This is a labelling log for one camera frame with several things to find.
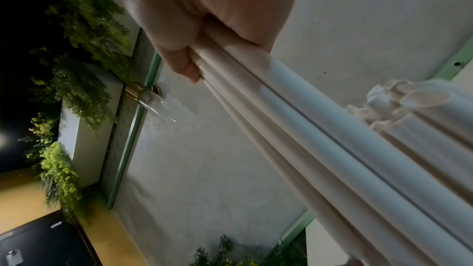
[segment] bundle of pipes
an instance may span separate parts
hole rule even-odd
[[[449,98],[438,96],[442,108],[437,109],[419,92],[424,88],[391,82],[392,89],[371,92],[370,110],[363,116],[349,108],[354,118],[222,25],[206,24],[203,32],[191,46],[191,58],[204,83],[349,256],[372,266],[473,265],[473,207],[461,188],[450,184],[471,173],[468,95],[438,87],[438,94]],[[432,175],[414,154],[406,155],[382,136],[402,143],[406,131],[421,137],[418,123],[433,126],[431,121],[440,122],[451,139],[444,131],[462,134],[452,146],[463,147],[458,150],[462,160],[446,155],[458,167],[451,173],[441,168],[449,180]],[[445,129],[447,123],[454,124]],[[403,146],[410,148],[407,141]]]

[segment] finger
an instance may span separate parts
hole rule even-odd
[[[189,47],[180,50],[168,50],[159,46],[156,48],[172,71],[187,77],[192,83],[199,81],[201,74],[199,68],[189,58]]]

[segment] green trim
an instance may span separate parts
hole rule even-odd
[[[452,80],[473,59],[473,37],[455,53],[432,77],[433,79]]]
[[[296,222],[283,234],[279,243],[289,244],[314,220],[312,214],[307,210]]]
[[[156,78],[158,73],[159,64],[161,62],[161,57],[157,52],[154,53],[153,59],[151,60],[151,65],[149,67],[148,75],[146,76],[144,86],[150,88]],[[115,203],[115,198],[117,197],[118,188],[122,182],[123,175],[125,174],[125,169],[127,168],[128,159],[130,158],[130,153],[132,151],[133,145],[135,144],[136,133],[138,132],[141,119],[143,117],[144,107],[138,105],[135,111],[135,116],[133,117],[132,126],[130,127],[130,132],[128,133],[127,141],[125,143],[125,148],[123,149],[122,157],[120,158],[120,164],[118,165],[117,175],[115,181],[113,182],[112,192],[107,202],[107,209],[110,210]]]

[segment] hand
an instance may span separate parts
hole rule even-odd
[[[199,69],[189,59],[207,15],[242,38],[270,51],[294,0],[122,0],[169,67],[198,82]]]

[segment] tan floor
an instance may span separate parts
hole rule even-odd
[[[56,210],[45,205],[29,169],[0,175],[0,207],[0,234]],[[95,205],[91,224],[83,228],[104,266],[148,265],[112,211]]]

